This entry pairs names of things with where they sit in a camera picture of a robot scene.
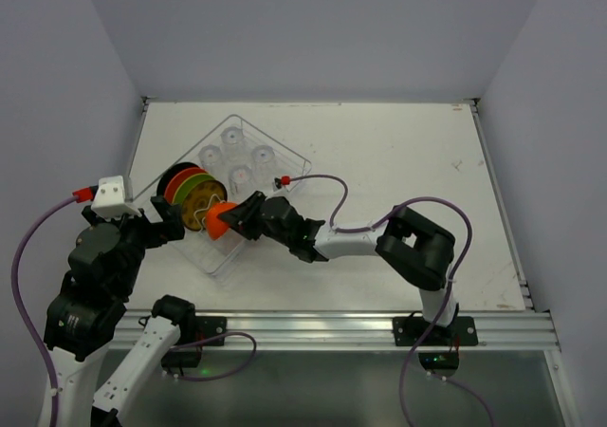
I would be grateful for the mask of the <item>orange bowl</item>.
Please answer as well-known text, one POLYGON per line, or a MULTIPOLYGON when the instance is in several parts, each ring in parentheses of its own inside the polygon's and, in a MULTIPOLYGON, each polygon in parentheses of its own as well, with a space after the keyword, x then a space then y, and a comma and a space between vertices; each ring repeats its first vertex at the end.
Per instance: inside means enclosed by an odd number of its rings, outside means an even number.
POLYGON ((205 227, 209 238, 213 241, 222 237, 230 225, 224 222, 219 215, 228 212, 237 206, 234 202, 218 202, 211 206, 205 215, 205 227))

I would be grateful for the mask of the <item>orange plate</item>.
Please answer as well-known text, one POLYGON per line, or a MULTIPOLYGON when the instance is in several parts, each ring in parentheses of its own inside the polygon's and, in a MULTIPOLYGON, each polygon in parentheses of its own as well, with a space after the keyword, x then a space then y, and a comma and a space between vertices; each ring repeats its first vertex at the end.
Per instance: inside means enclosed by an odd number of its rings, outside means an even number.
POLYGON ((175 176, 171 178, 169 181, 165 191, 164 197, 165 199, 173 204, 175 202, 175 194, 176 191, 180 188, 180 186, 191 176, 198 174, 206 174, 206 171, 199 167, 189 167, 179 171, 175 176))

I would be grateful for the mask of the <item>yellow patterned plate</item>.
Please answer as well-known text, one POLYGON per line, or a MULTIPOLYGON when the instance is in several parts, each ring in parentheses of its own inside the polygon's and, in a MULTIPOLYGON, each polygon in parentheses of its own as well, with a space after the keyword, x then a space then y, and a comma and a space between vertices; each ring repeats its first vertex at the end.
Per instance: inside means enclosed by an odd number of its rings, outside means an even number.
POLYGON ((227 190, 217 180, 205 180, 195 185, 181 203, 181 217, 185 228, 192 232, 204 230, 210 208, 225 201, 227 197, 227 190))

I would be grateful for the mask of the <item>clear cup front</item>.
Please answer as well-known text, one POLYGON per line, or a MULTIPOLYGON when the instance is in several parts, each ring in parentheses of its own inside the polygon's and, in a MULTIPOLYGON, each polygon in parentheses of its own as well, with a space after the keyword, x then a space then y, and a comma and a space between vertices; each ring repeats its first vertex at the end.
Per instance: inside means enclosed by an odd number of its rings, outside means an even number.
POLYGON ((247 199, 254 191, 254 178, 251 169, 245 164, 234 165, 228 174, 231 198, 234 202, 247 199))

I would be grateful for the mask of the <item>green plate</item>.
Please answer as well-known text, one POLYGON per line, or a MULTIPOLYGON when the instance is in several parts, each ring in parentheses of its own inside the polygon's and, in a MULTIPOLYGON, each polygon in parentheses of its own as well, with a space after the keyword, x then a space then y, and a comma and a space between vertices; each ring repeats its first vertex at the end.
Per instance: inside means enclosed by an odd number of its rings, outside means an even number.
POLYGON ((192 191, 198 184, 204 183, 208 180, 214 180, 214 177, 206 173, 198 173, 189 176, 184 180, 175 191, 173 198, 174 204, 181 204, 186 196, 192 191))

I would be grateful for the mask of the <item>black plate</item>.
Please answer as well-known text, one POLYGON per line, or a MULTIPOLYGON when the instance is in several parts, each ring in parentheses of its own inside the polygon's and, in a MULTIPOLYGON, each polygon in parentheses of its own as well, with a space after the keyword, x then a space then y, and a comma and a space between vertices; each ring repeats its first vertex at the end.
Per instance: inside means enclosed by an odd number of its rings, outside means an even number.
POLYGON ((165 195, 165 191, 167 189, 168 184, 170 183, 170 181, 177 176, 181 171, 190 169, 190 168, 196 168, 199 169, 199 166, 196 165, 195 163, 186 161, 186 162, 179 162, 177 164, 174 164, 173 166, 171 166, 170 168, 168 168, 160 177, 158 184, 156 186, 156 194, 157 195, 165 195))

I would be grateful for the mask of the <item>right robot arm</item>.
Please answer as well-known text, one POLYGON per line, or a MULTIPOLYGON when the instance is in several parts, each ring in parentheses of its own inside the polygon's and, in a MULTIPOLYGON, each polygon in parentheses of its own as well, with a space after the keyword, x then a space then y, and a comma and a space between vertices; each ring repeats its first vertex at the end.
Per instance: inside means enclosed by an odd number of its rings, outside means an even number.
POLYGON ((395 209, 375 228, 355 232, 334 231, 323 220, 300 215, 286 198, 260 192, 216 216, 245 239, 267 237, 306 263, 378 256, 418 288, 426 322, 447 328, 456 317, 457 302, 447 293, 455 238, 409 207, 395 209))

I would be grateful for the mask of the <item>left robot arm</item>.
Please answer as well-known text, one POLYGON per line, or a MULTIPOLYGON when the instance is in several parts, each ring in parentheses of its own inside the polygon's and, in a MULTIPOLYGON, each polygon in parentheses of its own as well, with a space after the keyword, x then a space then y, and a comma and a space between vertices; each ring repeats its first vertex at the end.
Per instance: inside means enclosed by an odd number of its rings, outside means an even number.
POLYGON ((103 218, 83 209, 88 226, 68 255, 60 292, 46 312, 44 344, 53 364, 39 417, 52 426, 120 426, 143 383, 169 349, 194 336, 192 303, 157 300, 136 344, 102 390, 96 388, 109 345, 134 290, 146 251, 184 238, 179 206, 152 197, 160 216, 142 209, 103 218))

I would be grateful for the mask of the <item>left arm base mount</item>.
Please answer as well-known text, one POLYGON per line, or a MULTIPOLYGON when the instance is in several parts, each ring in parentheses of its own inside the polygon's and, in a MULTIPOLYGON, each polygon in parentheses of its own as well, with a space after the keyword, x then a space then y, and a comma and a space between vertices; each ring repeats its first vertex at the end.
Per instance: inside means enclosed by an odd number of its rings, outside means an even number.
POLYGON ((181 345, 216 337, 227 331, 228 319, 225 316, 197 316, 194 326, 185 338, 180 338, 177 350, 168 351, 161 359, 161 367, 170 373, 183 375, 186 369, 196 368, 203 358, 203 346, 180 348, 181 345))

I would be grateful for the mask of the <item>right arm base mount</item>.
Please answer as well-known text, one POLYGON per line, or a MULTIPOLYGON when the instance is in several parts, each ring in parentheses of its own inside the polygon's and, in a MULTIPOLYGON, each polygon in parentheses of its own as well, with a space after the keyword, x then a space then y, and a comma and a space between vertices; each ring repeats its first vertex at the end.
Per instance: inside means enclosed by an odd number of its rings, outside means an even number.
MULTIPOLYGON (((396 346, 413 346, 428 328, 429 323, 414 311, 407 316, 392 319, 392 331, 396 346)), ((462 347, 474 347, 479 344, 476 325, 470 316, 457 316, 451 325, 436 325, 419 347, 442 347, 442 351, 417 351, 417 357, 426 371, 452 376, 460 364, 462 347)))

